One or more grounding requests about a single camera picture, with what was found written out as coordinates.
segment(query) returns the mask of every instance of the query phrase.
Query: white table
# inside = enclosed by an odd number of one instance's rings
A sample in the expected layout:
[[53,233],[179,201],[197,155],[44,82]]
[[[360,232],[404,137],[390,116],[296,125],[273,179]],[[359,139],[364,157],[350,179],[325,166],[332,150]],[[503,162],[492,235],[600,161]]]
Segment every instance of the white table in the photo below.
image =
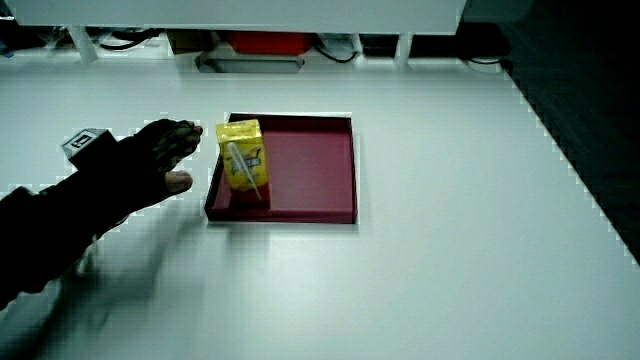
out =
[[[16,56],[0,95],[5,193],[71,174],[60,144],[85,127],[205,127],[193,188],[99,241],[103,283],[42,359],[640,357],[638,266],[504,73]],[[208,224],[214,125],[236,111],[351,113],[358,224]]]

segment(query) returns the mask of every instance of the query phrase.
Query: black cable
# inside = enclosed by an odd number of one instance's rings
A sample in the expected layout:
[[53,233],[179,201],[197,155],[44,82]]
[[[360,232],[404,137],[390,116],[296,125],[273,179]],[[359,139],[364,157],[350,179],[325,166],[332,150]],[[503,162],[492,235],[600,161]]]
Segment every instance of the black cable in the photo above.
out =
[[493,60],[493,61],[478,61],[478,60],[474,60],[474,59],[464,59],[467,61],[470,61],[474,64],[480,64],[480,65],[493,65],[493,64],[500,64],[500,62],[502,60]]
[[130,49],[136,45],[140,45],[143,41],[148,40],[152,37],[156,37],[160,35],[161,30],[159,29],[147,29],[139,32],[126,32],[126,31],[114,31],[111,35],[120,40],[129,40],[131,41],[128,44],[123,45],[107,45],[100,44],[100,47],[107,50],[126,50]]
[[326,52],[322,51],[322,49],[320,49],[320,47],[319,47],[318,45],[316,45],[316,46],[315,46],[315,49],[316,49],[320,54],[322,54],[322,55],[326,56],[326,57],[327,57],[327,58],[329,58],[330,60],[333,60],[333,61],[338,62],[338,63],[341,63],[341,64],[346,64],[346,63],[348,63],[349,61],[353,60],[353,59],[356,57],[356,55],[358,55],[358,52],[357,52],[357,51],[354,51],[354,52],[353,52],[353,54],[351,54],[351,57],[350,57],[350,58],[345,59],[345,60],[342,60],[342,59],[336,59],[336,58],[334,58],[333,56],[331,56],[331,55],[327,54]]

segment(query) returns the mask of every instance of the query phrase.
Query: maroon tray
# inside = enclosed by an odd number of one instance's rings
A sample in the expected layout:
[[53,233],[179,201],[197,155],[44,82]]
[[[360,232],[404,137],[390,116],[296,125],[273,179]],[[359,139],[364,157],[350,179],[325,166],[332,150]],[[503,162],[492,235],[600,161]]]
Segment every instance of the maroon tray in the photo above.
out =
[[260,122],[271,207],[230,208],[231,192],[219,157],[205,204],[209,220],[355,224],[350,118],[231,114],[229,122],[248,119]]

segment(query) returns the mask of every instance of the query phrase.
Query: juice box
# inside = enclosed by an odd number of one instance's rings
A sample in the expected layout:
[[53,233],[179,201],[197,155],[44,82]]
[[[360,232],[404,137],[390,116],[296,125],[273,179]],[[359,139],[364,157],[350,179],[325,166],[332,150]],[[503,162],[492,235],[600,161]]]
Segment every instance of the juice box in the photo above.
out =
[[267,156],[257,119],[216,126],[230,207],[268,207],[271,201]]

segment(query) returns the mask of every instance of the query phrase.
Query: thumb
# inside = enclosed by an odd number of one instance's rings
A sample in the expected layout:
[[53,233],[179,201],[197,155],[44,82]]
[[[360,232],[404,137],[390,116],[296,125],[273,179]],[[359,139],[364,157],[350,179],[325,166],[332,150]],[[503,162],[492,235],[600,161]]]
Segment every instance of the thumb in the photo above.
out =
[[169,171],[164,178],[170,196],[187,191],[193,185],[193,178],[186,171]]

